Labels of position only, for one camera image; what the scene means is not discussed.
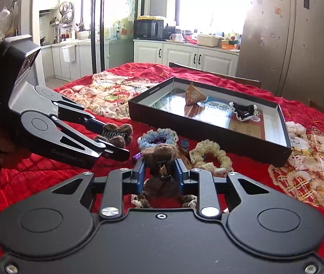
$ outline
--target floor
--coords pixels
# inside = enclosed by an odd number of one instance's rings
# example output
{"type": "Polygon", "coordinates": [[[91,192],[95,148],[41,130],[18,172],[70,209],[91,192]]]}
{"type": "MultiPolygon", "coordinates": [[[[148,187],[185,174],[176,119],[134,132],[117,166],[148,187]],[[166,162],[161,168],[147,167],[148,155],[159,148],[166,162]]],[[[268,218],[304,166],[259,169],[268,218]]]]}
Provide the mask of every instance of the floor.
{"type": "Polygon", "coordinates": [[[62,87],[63,85],[67,84],[68,81],[66,80],[61,80],[55,77],[49,78],[49,79],[45,79],[45,84],[46,87],[49,87],[50,89],[55,89],[58,87],[62,87]]]}

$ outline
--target glass door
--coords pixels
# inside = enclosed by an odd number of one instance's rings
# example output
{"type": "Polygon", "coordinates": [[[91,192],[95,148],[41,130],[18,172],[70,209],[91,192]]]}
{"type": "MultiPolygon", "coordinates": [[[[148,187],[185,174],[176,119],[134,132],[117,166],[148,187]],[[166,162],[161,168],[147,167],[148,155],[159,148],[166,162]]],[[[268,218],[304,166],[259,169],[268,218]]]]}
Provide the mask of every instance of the glass door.
{"type": "Polygon", "coordinates": [[[137,0],[92,0],[91,46],[94,73],[134,60],[137,0]]]}

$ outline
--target red cloth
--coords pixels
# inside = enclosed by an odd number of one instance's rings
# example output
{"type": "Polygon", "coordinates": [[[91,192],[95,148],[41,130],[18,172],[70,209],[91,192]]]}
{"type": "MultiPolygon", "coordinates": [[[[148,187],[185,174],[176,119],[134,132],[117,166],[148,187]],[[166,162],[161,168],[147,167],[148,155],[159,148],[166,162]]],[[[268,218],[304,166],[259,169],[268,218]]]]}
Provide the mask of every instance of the red cloth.
{"type": "MultiPolygon", "coordinates": [[[[171,76],[177,76],[193,81],[204,82],[211,85],[225,87],[227,89],[240,91],[249,95],[254,95],[262,99],[279,103],[284,117],[287,121],[295,121],[310,129],[315,126],[324,132],[324,114],[309,108],[298,101],[287,101],[283,98],[275,97],[271,93],[252,86],[237,84],[231,80],[221,79],[211,74],[189,71],[187,69],[169,68],[163,65],[128,63],[120,67],[109,70],[110,72],[135,78],[143,77],[154,81],[163,81],[171,76]]],[[[91,76],[86,76],[75,82],[67,84],[65,87],[72,87],[75,84],[90,84],[91,76]]],[[[137,138],[151,129],[148,125],[137,123],[132,120],[114,121],[104,117],[97,117],[104,122],[113,122],[118,125],[130,123],[134,128],[133,141],[127,147],[131,156],[139,152],[137,147],[137,138]]],[[[87,131],[84,127],[72,124],[78,131],[93,138],[95,134],[87,131]]],[[[190,140],[190,149],[194,148],[196,141],[190,140]]],[[[254,180],[257,180],[271,188],[280,190],[273,185],[268,174],[268,164],[258,163],[247,157],[240,157],[235,154],[228,154],[233,162],[233,168],[254,180]]],[[[106,176],[111,170],[121,167],[133,168],[134,163],[131,158],[123,163],[101,158],[94,166],[92,171],[96,176],[106,176]]],[[[0,173],[0,212],[22,199],[25,199],[34,193],[42,191],[50,186],[62,182],[76,174],[82,172],[82,169],[68,166],[64,163],[55,162],[47,158],[33,154],[30,159],[24,160],[15,170],[2,170],[0,173]]],[[[132,207],[130,196],[125,196],[125,210],[132,207]]],[[[224,198],[220,196],[222,209],[226,207],[224,198]]],[[[178,208],[180,203],[175,199],[158,199],[150,203],[154,208],[178,208]]],[[[317,208],[324,216],[324,208],[317,208]]],[[[319,255],[324,258],[324,241],[319,251],[319,255]]]]}

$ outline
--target white trash bin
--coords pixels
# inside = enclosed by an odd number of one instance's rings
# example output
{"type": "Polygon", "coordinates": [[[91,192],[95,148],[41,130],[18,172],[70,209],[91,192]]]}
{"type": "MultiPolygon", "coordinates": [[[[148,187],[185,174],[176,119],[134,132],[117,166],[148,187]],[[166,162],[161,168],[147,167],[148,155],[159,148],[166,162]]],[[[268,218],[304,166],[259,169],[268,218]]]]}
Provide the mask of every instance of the white trash bin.
{"type": "Polygon", "coordinates": [[[63,46],[62,51],[65,62],[75,62],[75,45],[63,46]]]}

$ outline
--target human hand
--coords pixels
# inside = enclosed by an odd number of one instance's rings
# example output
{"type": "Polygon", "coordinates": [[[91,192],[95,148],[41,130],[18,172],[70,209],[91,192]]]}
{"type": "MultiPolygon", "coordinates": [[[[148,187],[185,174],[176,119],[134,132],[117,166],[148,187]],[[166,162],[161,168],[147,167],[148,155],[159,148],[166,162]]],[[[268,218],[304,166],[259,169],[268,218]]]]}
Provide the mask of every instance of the human hand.
{"type": "Polygon", "coordinates": [[[25,148],[16,146],[8,133],[0,127],[0,165],[6,169],[13,169],[23,159],[29,158],[31,152],[25,148]]]}

